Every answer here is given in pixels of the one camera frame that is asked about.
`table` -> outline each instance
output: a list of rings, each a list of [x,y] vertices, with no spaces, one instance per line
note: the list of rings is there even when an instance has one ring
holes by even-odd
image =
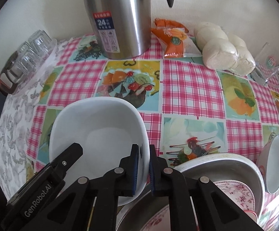
[[[88,97],[131,102],[150,143],[170,166],[216,152],[256,161],[269,138],[279,135],[279,89],[209,70],[202,58],[163,59],[154,36],[150,49],[130,60],[104,57],[94,35],[71,38],[58,48],[57,64],[46,80],[6,99],[0,118],[0,185],[7,198],[49,162],[49,138],[59,112]],[[190,152],[186,140],[199,145]],[[279,225],[279,190],[266,193],[259,225],[265,230]]]

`metal bowl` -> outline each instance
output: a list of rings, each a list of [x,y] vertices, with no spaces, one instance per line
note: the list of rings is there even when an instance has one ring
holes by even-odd
[[[247,184],[255,198],[258,219],[264,207],[265,185],[257,166],[249,159],[231,153],[211,154],[190,160],[175,169],[186,177],[207,176],[213,182],[238,180]],[[168,204],[167,197],[153,197],[148,184],[144,191],[117,214],[117,231],[139,231],[149,219]]]

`orange snack package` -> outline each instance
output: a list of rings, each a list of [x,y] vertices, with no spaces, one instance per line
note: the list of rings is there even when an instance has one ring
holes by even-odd
[[[189,33],[189,30],[183,24],[172,20],[156,18],[155,25],[157,28],[184,28],[185,33]]]
[[[183,24],[165,19],[156,19],[155,24],[158,28],[152,28],[151,32],[159,39],[165,50],[165,58],[202,56],[192,39],[186,34],[188,29]]]

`white bun in plastic bag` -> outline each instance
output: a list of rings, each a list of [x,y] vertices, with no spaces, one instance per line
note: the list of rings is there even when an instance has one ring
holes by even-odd
[[[195,28],[194,28],[194,37],[197,36],[197,33],[204,27],[213,27],[213,28],[218,28],[218,29],[221,29],[220,26],[212,23],[212,22],[200,22],[198,24],[196,24]]]
[[[236,36],[232,33],[228,34],[228,40],[235,46],[246,47],[245,41],[243,41],[239,36]]]
[[[211,39],[203,49],[203,62],[209,69],[229,69],[237,59],[235,46],[226,39]]]
[[[223,30],[208,26],[199,30],[196,35],[196,44],[200,50],[203,50],[206,43],[213,38],[222,38],[228,40],[228,37]]]
[[[236,64],[229,71],[240,76],[246,76],[255,68],[254,58],[246,47],[237,46],[236,49],[239,57]]]

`glass measuring cup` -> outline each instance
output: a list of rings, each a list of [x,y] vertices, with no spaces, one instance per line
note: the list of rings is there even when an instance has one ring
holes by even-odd
[[[279,59],[275,49],[266,42],[255,57],[256,66],[250,73],[251,78],[260,85],[279,88]]]

